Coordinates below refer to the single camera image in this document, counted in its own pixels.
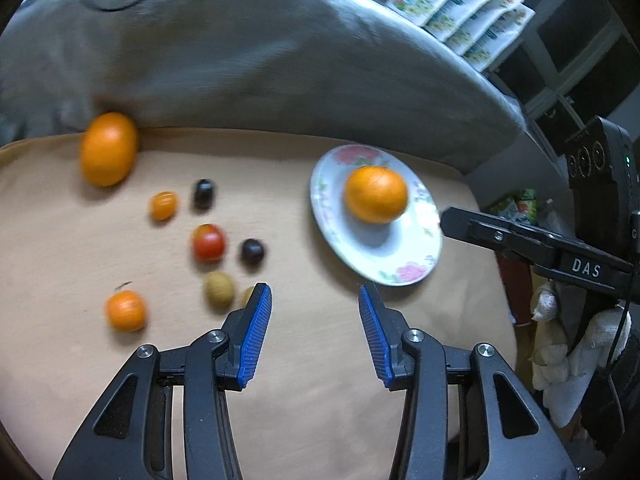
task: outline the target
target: cherry tomato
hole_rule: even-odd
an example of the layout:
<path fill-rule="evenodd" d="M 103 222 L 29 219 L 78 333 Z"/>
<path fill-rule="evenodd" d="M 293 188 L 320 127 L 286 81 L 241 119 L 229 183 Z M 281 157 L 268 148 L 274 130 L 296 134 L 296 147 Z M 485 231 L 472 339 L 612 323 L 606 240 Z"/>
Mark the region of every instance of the cherry tomato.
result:
<path fill-rule="evenodd" d="M 193 256 L 201 262 L 216 262 L 225 253 L 225 234 L 216 225 L 202 224 L 196 227 L 192 242 Z"/>

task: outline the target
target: metal screw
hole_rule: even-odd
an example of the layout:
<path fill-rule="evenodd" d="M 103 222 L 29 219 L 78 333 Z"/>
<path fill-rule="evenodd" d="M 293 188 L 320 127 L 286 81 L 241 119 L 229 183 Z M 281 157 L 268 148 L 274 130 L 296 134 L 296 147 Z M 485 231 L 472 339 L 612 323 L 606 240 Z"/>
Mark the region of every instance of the metal screw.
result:
<path fill-rule="evenodd" d="M 207 341 L 210 343 L 219 343 L 220 341 L 224 341 L 226 334 L 222 332 L 222 330 L 212 330 L 207 334 Z"/>
<path fill-rule="evenodd" d="M 493 354 L 495 354 L 495 348 L 492 347 L 489 343 L 480 343 L 476 347 L 476 350 L 478 350 L 478 353 L 482 357 L 491 357 Z"/>
<path fill-rule="evenodd" d="M 149 357 L 151 354 L 153 354 L 153 352 L 154 348 L 152 345 L 142 345 L 136 350 L 136 355 L 141 359 L 144 359 L 145 357 Z"/>
<path fill-rule="evenodd" d="M 424 332 L 417 328 L 412 328 L 404 333 L 404 337 L 413 343 L 419 343 L 424 339 Z"/>

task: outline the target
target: white towel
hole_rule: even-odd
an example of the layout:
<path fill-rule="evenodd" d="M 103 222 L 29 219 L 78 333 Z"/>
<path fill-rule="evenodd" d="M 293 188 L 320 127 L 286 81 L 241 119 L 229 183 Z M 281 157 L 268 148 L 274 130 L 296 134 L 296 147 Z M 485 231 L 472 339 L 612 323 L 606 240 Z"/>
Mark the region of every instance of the white towel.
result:
<path fill-rule="evenodd" d="M 564 328 L 559 320 L 554 319 L 558 308 L 550 283 L 545 283 L 534 293 L 531 306 L 534 319 L 536 316 L 539 319 L 531 359 L 533 387 L 543 390 L 543 404 L 548 408 L 551 420 L 563 428 L 580 406 L 596 368 L 606 366 L 622 309 L 617 307 L 597 313 L 574 351 L 567 356 Z M 631 316 L 627 313 L 614 360 L 625 348 L 630 330 Z"/>

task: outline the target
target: black clip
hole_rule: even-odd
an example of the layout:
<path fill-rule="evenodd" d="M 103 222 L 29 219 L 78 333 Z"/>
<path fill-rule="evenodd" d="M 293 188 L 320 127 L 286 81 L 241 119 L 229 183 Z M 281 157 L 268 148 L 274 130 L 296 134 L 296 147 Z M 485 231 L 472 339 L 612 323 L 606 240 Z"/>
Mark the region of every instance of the black clip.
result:
<path fill-rule="evenodd" d="M 555 431 L 493 346 L 443 347 L 386 308 L 371 283 L 360 288 L 359 307 L 378 377 L 406 389 L 390 480 L 445 478 L 448 384 L 460 396 L 457 478 L 577 480 Z"/>
<path fill-rule="evenodd" d="M 142 345 L 89 412 L 54 480 L 171 480 L 172 388 L 184 386 L 184 447 L 190 480 L 241 480 L 225 390 L 254 376 L 271 315 L 258 283 L 247 306 L 188 347 Z"/>

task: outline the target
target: pink flower pattern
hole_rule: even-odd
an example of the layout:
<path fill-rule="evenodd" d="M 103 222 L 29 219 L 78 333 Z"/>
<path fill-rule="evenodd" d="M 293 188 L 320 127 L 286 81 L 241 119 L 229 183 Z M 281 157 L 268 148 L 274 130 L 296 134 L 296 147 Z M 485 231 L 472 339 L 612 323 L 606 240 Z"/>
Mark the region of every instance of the pink flower pattern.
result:
<path fill-rule="evenodd" d="M 375 148 L 369 146 L 361 146 L 360 144 L 349 144 L 337 150 L 334 153 L 334 159 L 337 164 L 354 164 L 360 162 L 362 164 L 373 164 L 381 153 Z"/>
<path fill-rule="evenodd" d="M 404 267 L 396 269 L 396 276 L 402 283 L 407 283 L 423 277 L 428 270 L 428 267 L 409 262 Z"/>

